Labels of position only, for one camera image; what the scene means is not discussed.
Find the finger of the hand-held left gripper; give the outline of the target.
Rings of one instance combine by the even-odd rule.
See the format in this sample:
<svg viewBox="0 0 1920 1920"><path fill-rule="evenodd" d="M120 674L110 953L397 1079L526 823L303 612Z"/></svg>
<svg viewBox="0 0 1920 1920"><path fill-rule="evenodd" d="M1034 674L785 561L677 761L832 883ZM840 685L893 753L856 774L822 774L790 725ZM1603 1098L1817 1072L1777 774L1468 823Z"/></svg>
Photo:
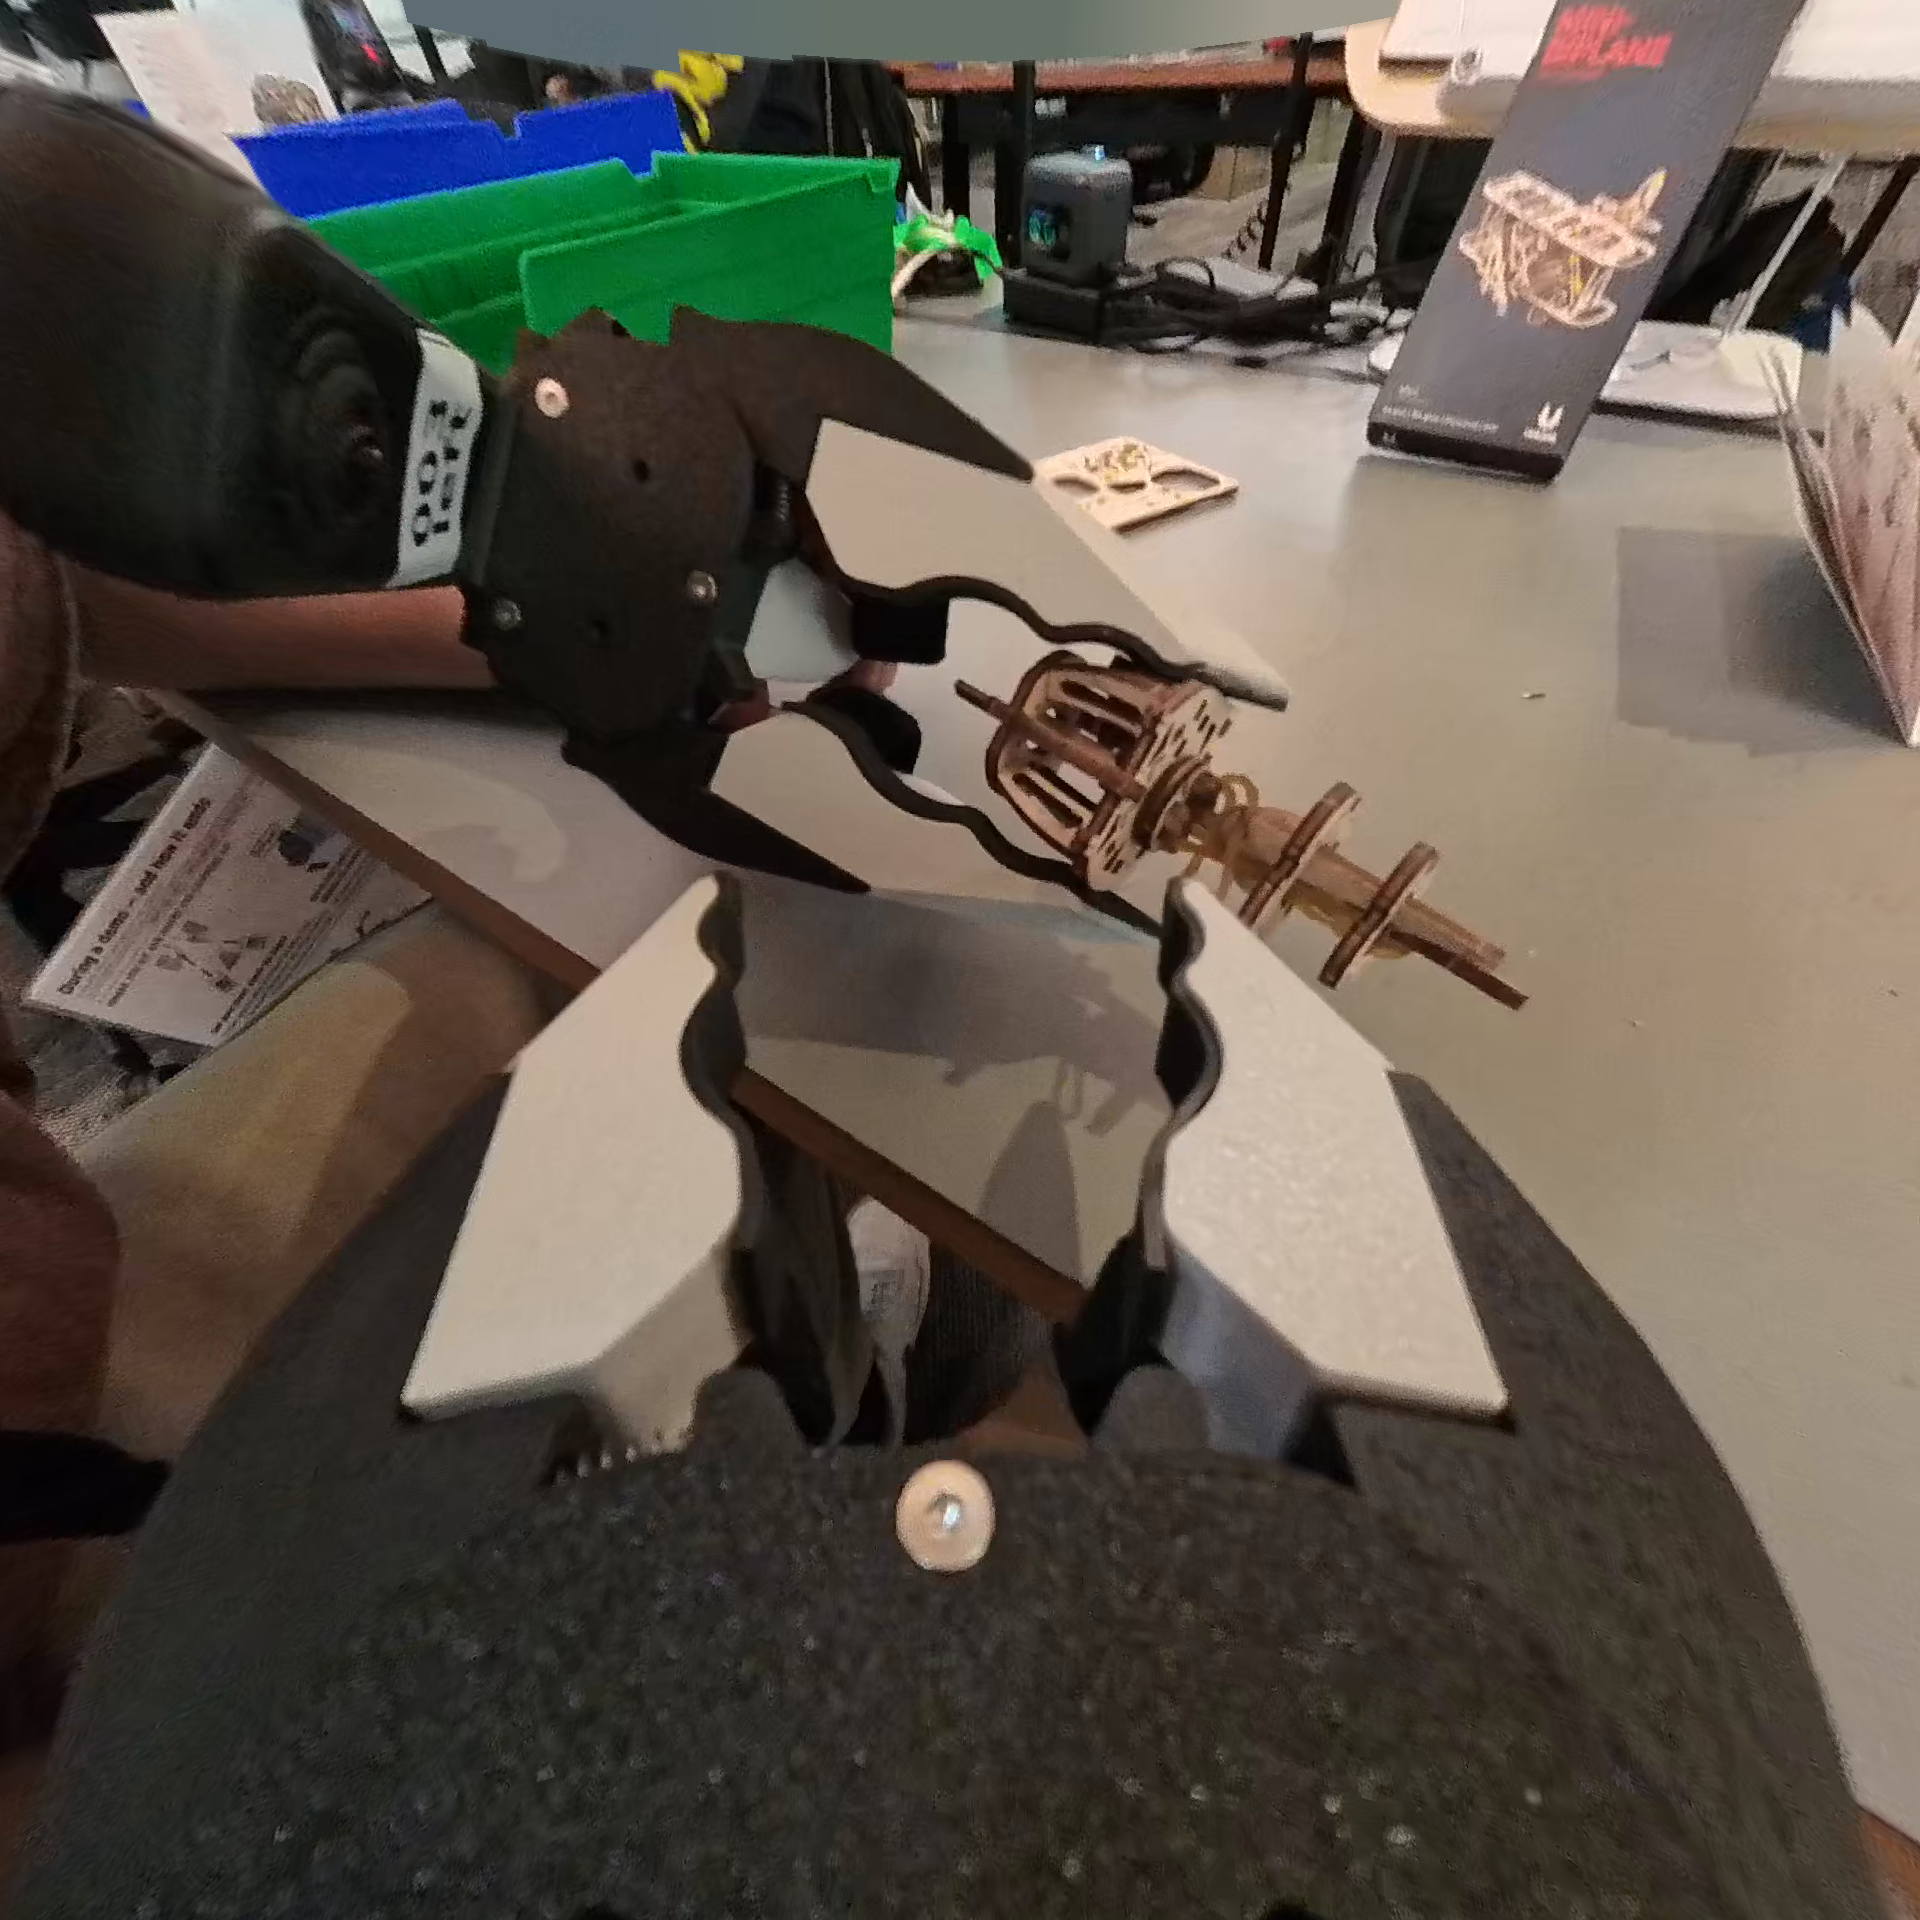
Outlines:
<svg viewBox="0 0 1920 1920"><path fill-rule="evenodd" d="M1124 896L1087 896L1056 853L978 803L893 774L839 713L786 707L731 734L713 796L785 832L879 901L1043 933L1152 933Z"/></svg>
<svg viewBox="0 0 1920 1920"><path fill-rule="evenodd" d="M803 486L822 561L772 569L741 647L762 681L815 685L851 666L851 612L980 601L1053 645L1103 641L1175 681L1284 708L1282 674L1237 632L1143 569L1046 486L822 422Z"/></svg>

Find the green plastic bin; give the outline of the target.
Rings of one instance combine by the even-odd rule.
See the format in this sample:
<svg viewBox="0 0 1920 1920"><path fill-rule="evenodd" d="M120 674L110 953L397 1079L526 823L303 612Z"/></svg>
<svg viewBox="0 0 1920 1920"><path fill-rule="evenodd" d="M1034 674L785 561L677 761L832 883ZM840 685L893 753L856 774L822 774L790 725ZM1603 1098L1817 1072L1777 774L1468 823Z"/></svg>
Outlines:
<svg viewBox="0 0 1920 1920"><path fill-rule="evenodd" d="M327 247L504 375L522 332L588 312L662 344L693 308L891 351L900 162L656 156L594 162L316 219Z"/></svg>

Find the person's left forearm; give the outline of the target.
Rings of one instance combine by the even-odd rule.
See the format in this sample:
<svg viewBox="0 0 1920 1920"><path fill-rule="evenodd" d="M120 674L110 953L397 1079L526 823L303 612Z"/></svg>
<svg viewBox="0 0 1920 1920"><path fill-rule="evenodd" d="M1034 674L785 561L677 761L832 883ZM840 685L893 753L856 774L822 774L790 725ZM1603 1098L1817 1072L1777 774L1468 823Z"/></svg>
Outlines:
<svg viewBox="0 0 1920 1920"><path fill-rule="evenodd" d="M77 657L139 695L486 691L457 589L204 601L59 564Z"/></svg>

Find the white stand base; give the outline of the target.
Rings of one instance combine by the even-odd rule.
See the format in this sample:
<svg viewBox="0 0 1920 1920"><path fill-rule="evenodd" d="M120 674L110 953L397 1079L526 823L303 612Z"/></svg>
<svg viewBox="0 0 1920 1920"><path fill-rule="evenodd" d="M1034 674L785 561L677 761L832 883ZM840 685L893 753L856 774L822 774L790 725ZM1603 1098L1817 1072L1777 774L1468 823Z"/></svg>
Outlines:
<svg viewBox="0 0 1920 1920"><path fill-rule="evenodd" d="M1761 329L1642 322L1603 385L1605 413L1645 413L1681 422L1767 428L1784 401L1796 401L1804 351Z"/></svg>

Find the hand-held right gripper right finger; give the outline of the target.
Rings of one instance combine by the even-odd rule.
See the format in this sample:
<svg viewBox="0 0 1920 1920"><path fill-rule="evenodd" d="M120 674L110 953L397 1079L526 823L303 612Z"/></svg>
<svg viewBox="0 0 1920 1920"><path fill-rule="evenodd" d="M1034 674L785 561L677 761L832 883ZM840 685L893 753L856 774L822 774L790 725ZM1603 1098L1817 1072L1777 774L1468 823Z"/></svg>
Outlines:
<svg viewBox="0 0 1920 1920"><path fill-rule="evenodd" d="M1507 1390L1383 1054L1188 879L1155 978L1170 1116L1056 1342L1081 1426L1152 1368L1188 1385L1205 1444L1257 1459L1331 1407L1499 1425Z"/></svg>

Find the white instruction booklet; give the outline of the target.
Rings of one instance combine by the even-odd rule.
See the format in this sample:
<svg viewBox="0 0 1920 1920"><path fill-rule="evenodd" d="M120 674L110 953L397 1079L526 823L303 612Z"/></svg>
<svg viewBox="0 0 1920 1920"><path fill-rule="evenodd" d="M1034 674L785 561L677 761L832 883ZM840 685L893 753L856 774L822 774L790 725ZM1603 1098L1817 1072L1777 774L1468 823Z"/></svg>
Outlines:
<svg viewBox="0 0 1920 1920"><path fill-rule="evenodd" d="M1894 735L1916 747L1916 351L1850 303L1824 368L1813 413L1804 375L1767 371L1796 518Z"/></svg>

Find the white instruction sign board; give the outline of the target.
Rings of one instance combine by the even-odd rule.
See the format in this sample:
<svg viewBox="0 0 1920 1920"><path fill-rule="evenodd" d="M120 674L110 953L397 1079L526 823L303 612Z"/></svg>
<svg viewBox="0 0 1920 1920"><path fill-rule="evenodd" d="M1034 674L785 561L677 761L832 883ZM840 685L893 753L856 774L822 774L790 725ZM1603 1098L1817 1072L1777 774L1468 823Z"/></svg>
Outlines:
<svg viewBox="0 0 1920 1920"><path fill-rule="evenodd" d="M1344 31L1351 99L1389 134L1494 137L1549 4L1401 4ZM1915 159L1916 6L1804 4L1734 149Z"/></svg>

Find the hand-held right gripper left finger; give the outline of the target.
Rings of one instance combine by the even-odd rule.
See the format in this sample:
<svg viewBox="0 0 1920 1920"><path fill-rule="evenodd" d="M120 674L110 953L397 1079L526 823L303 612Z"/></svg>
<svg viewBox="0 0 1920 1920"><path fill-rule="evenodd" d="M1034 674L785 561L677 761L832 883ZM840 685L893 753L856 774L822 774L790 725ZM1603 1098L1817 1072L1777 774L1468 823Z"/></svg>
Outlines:
<svg viewBox="0 0 1920 1920"><path fill-rule="evenodd" d="M747 1063L741 895L695 879L530 1042L501 1087L400 1407L420 1421L573 1395L630 1452L686 1443L739 1358L840 1440L840 1276L731 1105Z"/></svg>

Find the printed paper sheet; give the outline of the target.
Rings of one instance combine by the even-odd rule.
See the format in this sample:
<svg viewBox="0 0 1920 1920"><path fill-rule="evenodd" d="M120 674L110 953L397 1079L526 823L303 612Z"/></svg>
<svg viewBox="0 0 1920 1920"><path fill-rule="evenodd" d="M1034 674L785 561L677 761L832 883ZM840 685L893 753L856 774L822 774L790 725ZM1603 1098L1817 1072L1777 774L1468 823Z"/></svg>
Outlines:
<svg viewBox="0 0 1920 1920"><path fill-rule="evenodd" d="M21 1004L215 1047L424 901L317 812L201 747Z"/></svg>

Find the black cardboard box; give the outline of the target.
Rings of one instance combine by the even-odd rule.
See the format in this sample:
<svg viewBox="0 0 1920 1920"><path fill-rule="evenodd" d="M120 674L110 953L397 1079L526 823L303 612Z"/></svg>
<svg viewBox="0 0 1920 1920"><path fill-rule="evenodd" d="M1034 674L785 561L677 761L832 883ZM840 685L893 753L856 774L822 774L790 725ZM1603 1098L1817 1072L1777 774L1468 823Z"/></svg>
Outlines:
<svg viewBox="0 0 1920 1920"><path fill-rule="evenodd" d="M1365 441L1553 483L1798 4L1555 4Z"/></svg>

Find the wooden gear model assembly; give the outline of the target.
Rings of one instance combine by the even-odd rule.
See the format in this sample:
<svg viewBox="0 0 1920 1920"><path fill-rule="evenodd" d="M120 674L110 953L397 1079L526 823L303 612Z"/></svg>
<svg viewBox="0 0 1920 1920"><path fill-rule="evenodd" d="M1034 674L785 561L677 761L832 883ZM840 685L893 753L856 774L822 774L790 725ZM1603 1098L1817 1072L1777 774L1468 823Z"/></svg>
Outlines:
<svg viewBox="0 0 1920 1920"><path fill-rule="evenodd" d="M1418 841L1379 876L1341 849L1359 808L1351 785L1282 808L1216 764L1220 691L1069 652L1028 666L1004 699L969 681L955 691L992 720L992 795L1089 895L1113 896L1143 861L1170 857L1253 933L1292 916L1326 928L1317 982L1329 991L1375 957L1412 953L1512 1011L1527 1007L1502 948L1426 904L1438 849Z"/></svg>

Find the laser-cut wooden parts sheet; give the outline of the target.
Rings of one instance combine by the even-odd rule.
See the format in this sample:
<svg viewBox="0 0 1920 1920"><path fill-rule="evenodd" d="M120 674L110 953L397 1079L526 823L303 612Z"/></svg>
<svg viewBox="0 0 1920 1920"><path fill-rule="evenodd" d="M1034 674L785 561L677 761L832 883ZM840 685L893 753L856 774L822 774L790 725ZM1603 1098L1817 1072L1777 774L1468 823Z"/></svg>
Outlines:
<svg viewBox="0 0 1920 1920"><path fill-rule="evenodd" d="M1237 480L1138 436L1108 436L1034 463L1039 489L1108 533L1136 533L1235 499Z"/></svg>

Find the power station with green display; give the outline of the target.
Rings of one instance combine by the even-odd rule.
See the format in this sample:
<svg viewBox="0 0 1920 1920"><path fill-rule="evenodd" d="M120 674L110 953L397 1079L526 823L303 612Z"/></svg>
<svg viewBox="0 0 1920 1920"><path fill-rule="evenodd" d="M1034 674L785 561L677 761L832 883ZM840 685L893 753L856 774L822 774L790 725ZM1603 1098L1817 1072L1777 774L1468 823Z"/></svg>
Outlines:
<svg viewBox="0 0 1920 1920"><path fill-rule="evenodd" d="M1108 149L1050 153L1026 162L1013 262L999 275L999 305L1021 332L1106 345L1130 287L1136 179Z"/></svg>

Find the blue plastic bin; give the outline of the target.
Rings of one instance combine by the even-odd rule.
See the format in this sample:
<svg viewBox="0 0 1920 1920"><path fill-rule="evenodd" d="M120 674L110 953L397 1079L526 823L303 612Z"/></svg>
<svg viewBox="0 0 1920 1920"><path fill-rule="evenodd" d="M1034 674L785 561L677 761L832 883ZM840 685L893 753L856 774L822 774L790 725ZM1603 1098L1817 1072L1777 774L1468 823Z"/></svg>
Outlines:
<svg viewBox="0 0 1920 1920"><path fill-rule="evenodd" d="M642 177L656 156L684 153L684 132L675 99L646 91L517 113L508 129L434 99L240 134L234 142L277 207L316 220L598 162Z"/></svg>

